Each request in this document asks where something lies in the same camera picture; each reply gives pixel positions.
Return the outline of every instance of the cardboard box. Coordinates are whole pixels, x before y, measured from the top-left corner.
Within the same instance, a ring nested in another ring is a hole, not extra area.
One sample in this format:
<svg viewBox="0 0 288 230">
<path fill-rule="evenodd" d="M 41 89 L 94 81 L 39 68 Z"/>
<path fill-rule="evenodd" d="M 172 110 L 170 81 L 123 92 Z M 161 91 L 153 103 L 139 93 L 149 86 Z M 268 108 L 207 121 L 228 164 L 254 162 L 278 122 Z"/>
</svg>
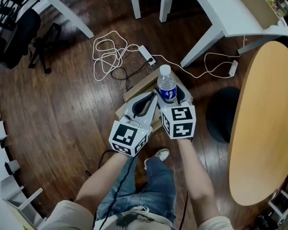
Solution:
<svg viewBox="0 0 288 230">
<path fill-rule="evenodd" d="M 266 0 L 241 0 L 253 14 L 263 29 L 277 24 L 280 20 L 276 12 Z"/>
<path fill-rule="evenodd" d="M 137 83 L 135 86 L 133 86 L 128 92 L 126 92 L 124 94 L 124 100 L 125 102 L 128 102 L 130 99 L 132 99 L 133 97 L 141 94 L 141 93 L 145 93 L 145 92 L 152 92 L 154 90 L 155 87 L 157 87 L 157 79 L 159 77 L 160 74 L 160 70 L 157 69 L 154 72 L 152 72 L 151 74 L 149 74 L 147 77 L 145 77 L 144 79 L 142 79 L 139 83 Z M 174 77 L 176 78 L 176 81 L 180 84 L 183 85 L 183 83 L 180 81 L 180 79 L 175 75 L 174 72 L 172 72 L 172 74 L 174 75 Z M 120 116 L 123 113 L 123 110 L 126 106 L 126 103 L 124 105 L 122 105 L 116 112 L 115 114 L 120 118 Z M 161 126 L 161 120 L 160 120 L 160 113 L 159 110 L 156 108 L 155 111 L 155 116 L 153 118 L 152 121 L 152 128 L 153 128 L 153 133 L 158 130 Z"/>
</svg>

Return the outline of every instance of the wooden tabletop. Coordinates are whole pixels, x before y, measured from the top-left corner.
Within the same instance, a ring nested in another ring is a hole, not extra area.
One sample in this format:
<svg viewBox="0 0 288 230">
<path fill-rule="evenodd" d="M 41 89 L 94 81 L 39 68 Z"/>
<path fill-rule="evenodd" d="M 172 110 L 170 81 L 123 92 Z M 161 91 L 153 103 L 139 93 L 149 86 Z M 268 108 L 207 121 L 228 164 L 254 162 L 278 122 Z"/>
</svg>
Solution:
<svg viewBox="0 0 288 230">
<path fill-rule="evenodd" d="M 271 195 L 288 175 L 288 49 L 269 42 L 246 73 L 230 140 L 229 184 L 240 205 Z"/>
</svg>

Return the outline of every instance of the wire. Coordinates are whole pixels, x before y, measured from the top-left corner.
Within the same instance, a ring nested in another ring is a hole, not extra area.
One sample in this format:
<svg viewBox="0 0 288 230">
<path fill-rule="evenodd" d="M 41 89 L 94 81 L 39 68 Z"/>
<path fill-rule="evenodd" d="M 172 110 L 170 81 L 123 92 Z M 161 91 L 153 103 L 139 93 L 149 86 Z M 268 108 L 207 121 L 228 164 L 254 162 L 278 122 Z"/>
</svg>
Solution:
<svg viewBox="0 0 288 230">
<path fill-rule="evenodd" d="M 150 62 L 150 61 L 152 61 L 152 60 L 153 60 L 153 59 L 150 58 L 150 59 L 149 59 L 148 61 L 146 61 L 138 70 L 134 71 L 134 72 L 131 73 L 129 76 L 128 76 L 127 71 L 126 71 L 126 69 L 125 69 L 124 67 L 115 68 L 115 69 L 111 72 L 111 77 L 114 78 L 114 79 L 116 79 L 116 80 L 126 80 L 126 91 L 129 91 L 131 88 L 128 88 L 128 79 L 129 79 L 130 77 L 132 77 L 133 75 L 139 73 L 139 72 L 142 70 L 142 68 L 143 68 L 148 62 Z M 119 78 L 116 78 L 116 77 L 113 76 L 114 71 L 115 71 L 115 70 L 118 70 L 118 69 L 122 69 L 122 70 L 124 71 L 125 76 L 126 76 L 125 78 L 119 79 Z"/>
<path fill-rule="evenodd" d="M 183 225 L 183 222 L 184 222 L 184 217 L 186 216 L 187 205 L 188 205 L 188 192 L 187 192 L 186 201 L 185 201 L 185 203 L 184 203 L 183 216 L 182 216 L 182 219 L 181 219 L 181 223 L 180 223 L 179 230 L 182 229 L 182 225 Z"/>
<path fill-rule="evenodd" d="M 124 48 L 119 48 L 117 49 L 115 47 L 115 43 L 111 40 L 111 39 L 104 39 L 104 40 L 101 40 L 99 42 L 96 43 L 96 41 L 98 41 L 99 39 L 101 38 L 104 38 L 106 36 L 108 36 L 109 34 L 111 33 L 116 33 L 125 43 L 126 43 L 126 46 Z M 98 45 L 102 44 L 102 43 L 105 43 L 105 42 L 111 42 L 112 43 L 112 48 L 109 48 L 109 49 L 98 49 Z M 130 50 L 128 49 L 129 47 L 132 47 L 132 46 L 136 46 L 137 49 L 134 49 L 134 50 Z M 96 81 L 102 81 L 105 79 L 105 77 L 108 76 L 109 73 L 111 73 L 112 71 L 114 71 L 115 69 L 119 68 L 122 66 L 123 64 L 123 56 L 124 54 L 129 51 L 129 52 L 136 52 L 136 51 L 139 51 L 139 46 L 136 45 L 136 44 L 128 44 L 127 41 L 117 32 L 117 31 L 111 31 L 109 33 L 107 33 L 106 35 L 104 36 L 101 36 L 101 37 L 98 37 L 94 40 L 94 43 L 93 43 L 93 53 L 92 53 L 92 58 L 94 61 L 94 65 L 93 65 L 93 73 L 94 73 L 94 78 Z M 96 51 L 99 51 L 99 52 L 105 52 L 102 54 L 101 57 L 98 57 L 98 58 L 94 58 L 94 53 L 95 53 L 95 50 Z M 113 63 L 109 63 L 107 61 L 105 61 L 106 58 L 108 57 L 115 57 Z M 105 76 L 101 79 L 97 79 L 96 76 L 95 76 L 95 66 L 96 66 L 96 63 L 97 62 L 101 62 L 101 68 L 102 68 L 102 71 L 105 73 Z M 105 70 L 104 68 L 104 64 L 107 64 L 110 66 L 110 69 L 108 70 Z"/>
<path fill-rule="evenodd" d="M 111 34 L 111 33 L 116 33 L 116 34 L 125 42 L 126 45 L 125 45 L 124 48 L 119 48 L 119 49 L 117 49 L 116 46 L 115 46 L 114 41 L 111 40 L 111 39 L 103 39 L 103 40 L 100 40 L 100 39 L 102 39 L 102 38 L 105 38 L 106 36 L 108 36 L 108 35 Z M 112 48 L 109 48 L 109 49 L 98 49 L 98 46 L 99 46 L 100 44 L 105 43 L 105 42 L 110 42 L 110 43 L 112 43 Z M 128 49 L 128 48 L 133 47 L 133 46 L 137 47 L 137 49 Z M 245 46 L 245 35 L 244 35 L 244 37 L 243 37 L 243 47 L 244 47 L 244 46 Z M 102 54 L 101 57 L 95 58 L 95 57 L 94 57 L 95 51 L 104 52 L 104 53 Z M 124 56 L 124 54 L 125 54 L 127 51 L 129 51 L 129 52 L 137 52 L 137 51 L 139 51 L 139 46 L 138 46 L 137 44 L 130 44 L 130 45 L 129 45 L 128 42 L 127 42 L 117 31 L 111 31 L 111 32 L 107 33 L 107 34 L 104 35 L 104 36 L 101 36 L 101 37 L 96 38 L 96 39 L 94 40 L 94 43 L 93 43 L 93 53 L 92 53 L 92 58 L 93 58 L 93 60 L 94 60 L 93 73 L 94 73 L 94 78 L 95 78 L 95 80 L 96 80 L 96 81 L 102 81 L 102 80 L 104 80 L 104 79 L 108 76 L 109 73 L 112 73 L 112 72 L 113 72 L 114 70 L 116 70 L 117 68 L 120 68 L 120 67 L 122 66 L 122 64 L 123 64 L 123 56 Z M 207 53 L 207 54 L 205 55 L 205 57 L 204 57 L 204 64 L 205 64 L 206 72 L 200 74 L 200 75 L 197 76 L 197 77 L 194 76 L 193 74 L 191 74 L 190 72 L 184 70 L 180 65 L 178 65 L 178 64 L 176 64 L 176 63 L 174 63 L 174 62 L 171 62 L 171 61 L 165 59 L 165 57 L 164 57 L 163 55 L 152 55 L 152 56 L 162 57 L 167 63 L 170 63 L 170 64 L 172 64 L 172 65 L 178 66 L 181 70 L 183 70 L 183 71 L 186 72 L 187 74 L 191 75 L 191 76 L 192 76 L 193 78 L 195 78 L 195 79 L 200 78 L 201 76 L 205 75 L 206 73 L 208 73 L 208 74 L 210 74 L 210 75 L 212 75 L 212 76 L 214 76 L 214 77 L 216 77 L 216 78 L 222 78 L 222 79 L 228 79 L 228 78 L 230 78 L 231 76 L 222 77 L 222 76 L 214 75 L 214 74 L 212 74 L 212 73 L 213 73 L 219 66 L 221 66 L 222 64 L 225 64 L 225 63 L 230 63 L 230 64 L 232 64 L 232 62 L 229 62 L 229 61 L 222 62 L 221 64 L 219 64 L 219 65 L 216 66 L 213 70 L 210 71 L 210 70 L 208 70 L 207 65 L 206 65 L 206 57 L 207 57 L 207 55 L 209 55 L 209 54 L 226 56 L 226 57 L 234 57 L 234 58 L 238 58 L 238 57 L 241 56 L 241 55 L 238 55 L 238 56 L 229 56 L 229 55 L 224 55 L 224 54 L 218 54 L 218 53 L 211 53 L 211 52 L 209 52 L 209 53 Z M 115 59 L 114 59 L 114 61 L 113 61 L 112 63 L 110 63 L 110 62 L 106 61 L 106 58 L 108 58 L 108 57 L 112 57 L 112 58 L 115 57 Z M 102 69 L 103 73 L 105 73 L 105 75 L 104 75 L 101 79 L 97 79 L 97 78 L 96 78 L 96 75 L 95 75 L 95 67 L 96 67 L 97 62 L 100 62 L 100 63 L 101 63 L 101 69 Z M 110 66 L 110 68 L 109 68 L 108 70 L 106 70 L 106 69 L 104 68 L 104 64 Z M 130 76 L 127 75 L 126 69 L 122 68 L 122 70 L 125 72 L 126 80 L 128 81 L 128 78 L 131 77 L 131 75 L 130 75 Z M 126 89 L 127 89 L 127 91 L 128 91 L 129 89 L 128 89 L 128 82 L 127 82 L 127 81 L 126 81 Z"/>
<path fill-rule="evenodd" d="M 244 46 L 245 46 L 245 36 L 243 37 L 243 47 L 244 47 Z M 193 78 L 195 78 L 195 79 L 200 78 L 201 76 L 205 75 L 206 73 L 208 73 L 208 74 L 210 74 L 210 75 L 212 75 L 212 76 L 214 76 L 214 77 L 216 77 L 216 78 L 221 78 L 221 79 L 231 78 L 231 76 L 228 76 L 228 77 L 217 76 L 217 75 L 212 74 L 212 72 L 214 72 L 214 71 L 215 71 L 219 66 L 221 66 L 222 64 L 224 64 L 224 63 L 230 63 L 230 64 L 232 64 L 232 62 L 225 61 L 225 62 L 222 62 L 221 64 L 219 64 L 217 67 L 215 67 L 212 71 L 209 71 L 209 70 L 208 70 L 207 65 L 206 65 L 206 57 L 207 57 L 207 55 L 209 55 L 209 54 L 219 55 L 219 56 L 227 56 L 227 57 L 236 57 L 236 58 L 239 58 L 239 57 L 241 56 L 241 55 L 238 55 L 238 56 L 228 56 L 228 55 L 224 55 L 224 54 L 218 54 L 218 53 L 211 53 L 211 52 L 209 52 L 209 53 L 207 53 L 207 54 L 205 55 L 205 57 L 204 57 L 205 68 L 206 68 L 207 71 L 204 72 L 204 73 L 202 73 L 202 74 L 200 74 L 200 75 L 197 76 L 197 77 L 194 76 L 192 73 L 184 70 L 182 66 L 180 66 L 180 65 L 178 65 L 178 64 L 176 64 L 176 63 L 174 63 L 174 62 L 171 62 L 171 61 L 165 59 L 165 57 L 162 56 L 162 55 L 152 55 L 152 56 L 162 57 L 163 60 L 165 60 L 167 63 L 170 63 L 170 64 L 173 64 L 173 65 L 175 65 L 175 66 L 178 66 L 181 70 L 183 70 L 183 71 L 186 72 L 187 74 L 191 75 L 191 76 L 192 76 Z"/>
<path fill-rule="evenodd" d="M 100 230 L 101 230 L 102 226 L 105 224 L 105 222 L 107 221 L 107 219 L 108 219 L 108 217 L 109 217 L 110 211 L 111 211 L 113 205 L 115 204 L 117 194 L 119 193 L 119 190 L 120 190 L 123 182 L 126 180 L 127 175 L 129 174 L 130 168 L 131 168 L 131 166 L 132 166 L 132 164 L 133 164 L 133 161 L 134 161 L 134 159 L 136 158 L 136 156 L 138 156 L 138 154 L 136 154 L 136 155 L 133 157 L 133 159 L 131 160 L 131 163 L 130 163 L 130 165 L 129 165 L 129 167 L 128 167 L 128 171 L 127 171 L 126 175 L 124 176 L 124 178 L 122 179 L 122 181 L 121 181 L 121 183 L 120 183 L 120 185 L 119 185 L 119 188 L 117 189 L 117 191 L 116 191 L 116 193 L 115 193 L 115 195 L 114 195 L 113 202 L 112 202 L 112 204 L 110 205 L 110 207 L 108 208 L 106 218 L 104 219 L 102 225 L 100 226 Z"/>
<path fill-rule="evenodd" d="M 99 168 L 99 169 L 100 169 L 100 166 L 101 166 L 101 163 L 102 163 L 102 160 L 103 160 L 104 156 L 105 156 L 106 153 L 108 153 L 108 152 L 117 153 L 117 151 L 112 150 L 112 149 L 105 150 L 105 151 L 102 153 L 101 157 L 100 157 L 100 163 L 98 164 L 98 168 Z M 92 176 L 92 174 L 91 174 L 89 171 L 86 171 L 86 174 L 87 174 L 87 176 Z M 93 221 L 93 227 L 92 227 L 93 230 L 94 230 L 94 227 L 95 227 L 96 217 L 97 217 L 97 210 L 95 211 L 95 214 L 94 214 L 94 221 Z"/>
</svg>

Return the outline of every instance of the bottle label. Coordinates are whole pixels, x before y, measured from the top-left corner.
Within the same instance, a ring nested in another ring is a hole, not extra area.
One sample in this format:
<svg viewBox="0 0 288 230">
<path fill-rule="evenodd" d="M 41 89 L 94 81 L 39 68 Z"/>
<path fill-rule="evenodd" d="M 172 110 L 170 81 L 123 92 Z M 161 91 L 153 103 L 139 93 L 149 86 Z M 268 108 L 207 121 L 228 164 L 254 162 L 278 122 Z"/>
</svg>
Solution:
<svg viewBox="0 0 288 230">
<path fill-rule="evenodd" d="M 176 87 L 171 89 L 171 90 L 162 90 L 160 88 L 158 88 L 161 96 L 163 97 L 163 99 L 165 100 L 172 100 L 176 97 Z"/>
</svg>

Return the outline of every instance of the denim shorts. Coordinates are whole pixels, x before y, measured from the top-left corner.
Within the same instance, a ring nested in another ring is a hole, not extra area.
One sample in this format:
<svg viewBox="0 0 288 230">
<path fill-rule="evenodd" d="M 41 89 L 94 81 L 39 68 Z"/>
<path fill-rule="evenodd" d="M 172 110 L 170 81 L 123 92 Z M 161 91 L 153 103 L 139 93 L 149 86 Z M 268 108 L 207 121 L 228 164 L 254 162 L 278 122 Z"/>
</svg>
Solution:
<svg viewBox="0 0 288 230">
<path fill-rule="evenodd" d="M 128 159 L 112 189 L 99 205 L 96 220 L 106 218 L 108 208 L 113 203 L 114 195 L 126 175 L 132 159 L 132 157 Z M 133 207 L 144 206 L 149 209 L 149 212 L 163 216 L 174 223 L 176 187 L 172 170 L 158 157 L 151 157 L 146 162 L 147 186 L 143 191 L 136 193 L 134 180 L 136 164 L 137 157 L 133 160 L 130 171 L 118 192 L 109 217 L 126 212 Z"/>
</svg>

